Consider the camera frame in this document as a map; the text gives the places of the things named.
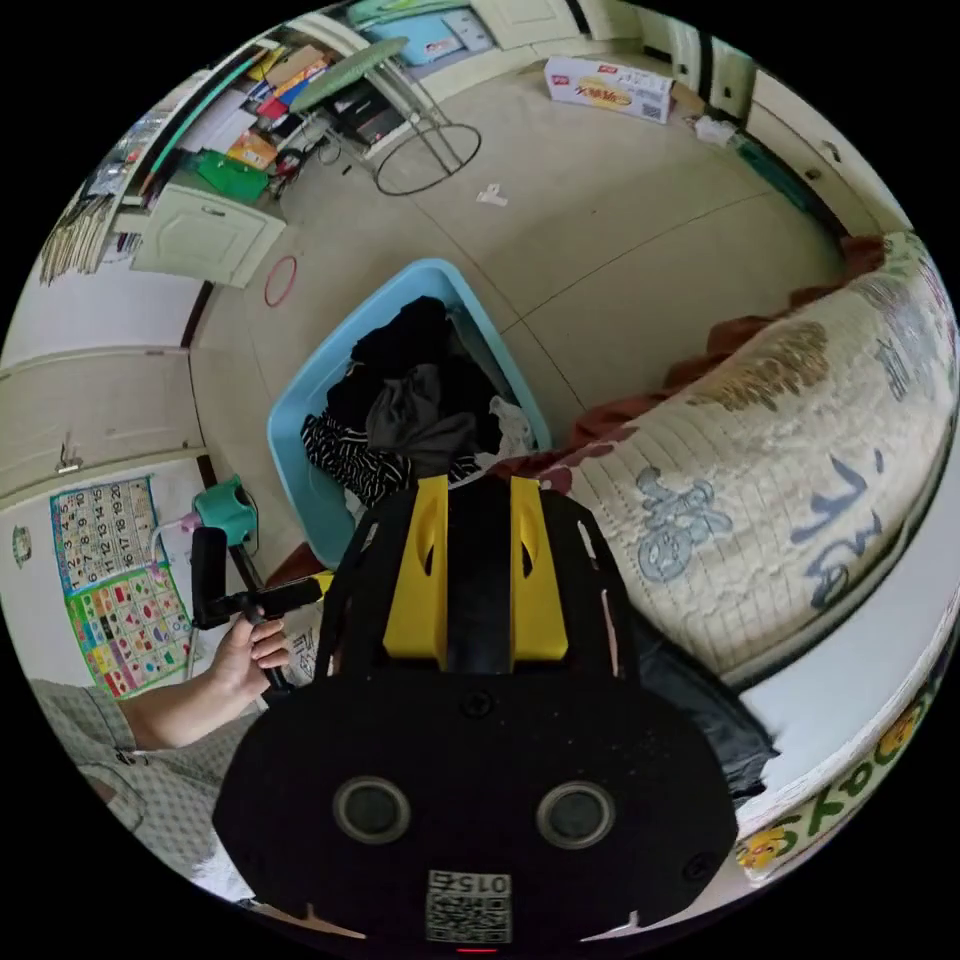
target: bed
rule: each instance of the bed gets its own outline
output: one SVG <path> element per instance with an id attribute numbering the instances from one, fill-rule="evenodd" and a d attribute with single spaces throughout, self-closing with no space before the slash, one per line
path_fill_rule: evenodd
<path id="1" fill-rule="evenodd" d="M 712 372 L 540 471 L 593 511 L 635 606 L 735 689 L 862 602 L 937 486 L 956 320 L 915 234 L 877 250 L 873 269 L 753 318 Z"/>

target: blue plastic laundry basket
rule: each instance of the blue plastic laundry basket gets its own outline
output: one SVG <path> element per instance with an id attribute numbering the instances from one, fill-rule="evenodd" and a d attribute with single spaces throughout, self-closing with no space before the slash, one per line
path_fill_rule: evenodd
<path id="1" fill-rule="evenodd" d="M 300 428 L 308 413 L 327 405 L 327 391 L 347 372 L 354 344 L 371 330 L 386 326 L 401 307 L 417 297 L 437 297 L 448 307 L 462 306 L 483 336 L 526 414 L 540 450 L 551 447 L 550 430 L 496 328 L 467 286 L 460 271 L 446 260 L 417 260 L 368 297 L 313 352 L 277 399 L 267 419 L 267 441 L 277 473 L 307 542 L 317 559 L 336 569 L 355 524 L 343 501 L 343 488 L 313 466 L 303 449 Z"/>

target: educational wall poster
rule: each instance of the educational wall poster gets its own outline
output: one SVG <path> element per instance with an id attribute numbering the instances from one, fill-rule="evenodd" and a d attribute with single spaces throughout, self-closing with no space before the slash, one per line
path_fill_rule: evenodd
<path id="1" fill-rule="evenodd" d="M 149 478 L 58 494 L 50 516 L 67 616 L 96 685 L 122 698 L 182 670 L 190 618 L 162 547 L 152 563 Z"/>

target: beige floor tile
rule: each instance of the beige floor tile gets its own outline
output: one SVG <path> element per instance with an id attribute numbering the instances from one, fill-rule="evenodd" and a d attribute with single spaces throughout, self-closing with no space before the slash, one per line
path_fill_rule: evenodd
<path id="1" fill-rule="evenodd" d="M 444 103 L 479 129 L 476 158 L 414 196 L 525 316 L 625 250 L 707 211 L 770 191 L 735 155 L 666 125 L 555 103 L 542 73 L 491 80 Z M 453 131 L 457 145 L 467 135 Z M 389 161 L 391 182 L 436 169 L 412 142 Z M 477 202 L 490 183 L 507 207 Z"/>
<path id="2" fill-rule="evenodd" d="M 303 542 L 303 533 L 267 446 L 273 401 L 260 376 L 245 318 L 216 309 L 208 312 L 190 365 L 214 472 L 219 480 L 239 474 L 256 501 L 261 544 L 253 560 L 266 578 Z"/>
<path id="3" fill-rule="evenodd" d="M 517 321 L 503 296 L 428 216 L 409 200 L 381 194 L 362 170 L 354 167 L 341 176 L 341 169 L 313 161 L 304 170 L 283 196 L 288 228 L 250 284 L 225 292 L 213 308 L 246 319 L 274 398 L 346 316 L 422 257 L 440 257 L 457 267 L 497 329 Z M 297 275 L 288 296 L 270 308 L 264 284 L 287 254 L 297 258 Z M 278 282 L 271 296 L 282 289 Z"/>
<path id="4" fill-rule="evenodd" d="M 583 413 L 583 405 L 522 320 L 503 335 L 503 340 L 540 405 L 553 445 L 565 445 L 573 421 Z"/>
<path id="5" fill-rule="evenodd" d="M 701 217 L 624 254 L 525 320 L 588 407 L 660 386 L 709 328 L 776 312 L 836 280 L 836 244 L 779 194 Z"/>

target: red hoop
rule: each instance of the red hoop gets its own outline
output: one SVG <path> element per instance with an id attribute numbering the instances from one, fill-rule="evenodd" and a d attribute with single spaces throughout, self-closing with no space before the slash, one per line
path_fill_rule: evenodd
<path id="1" fill-rule="evenodd" d="M 276 275 L 277 268 L 280 266 L 280 264 L 283 263 L 283 262 L 286 261 L 286 260 L 292 260 L 292 261 L 293 261 L 293 272 L 290 274 L 290 279 L 287 281 L 287 285 L 286 285 L 286 287 L 284 288 L 283 293 L 281 293 L 280 296 L 277 297 L 276 300 L 271 301 L 270 298 L 267 296 L 267 291 L 270 289 L 270 281 L 273 280 L 274 276 Z M 290 292 L 290 288 L 293 286 L 293 281 L 294 281 L 294 279 L 296 278 L 296 276 L 297 276 L 297 258 L 294 257 L 294 256 L 291 256 L 291 255 L 289 255 L 289 254 L 288 254 L 287 256 L 285 256 L 285 257 L 281 257 L 281 258 L 273 265 L 273 268 L 272 268 L 272 269 L 270 270 L 270 272 L 267 274 L 267 282 L 263 285 L 263 302 L 264 302 L 268 307 L 278 307 L 281 303 L 283 303 L 284 298 L 285 298 L 286 295 Z"/>

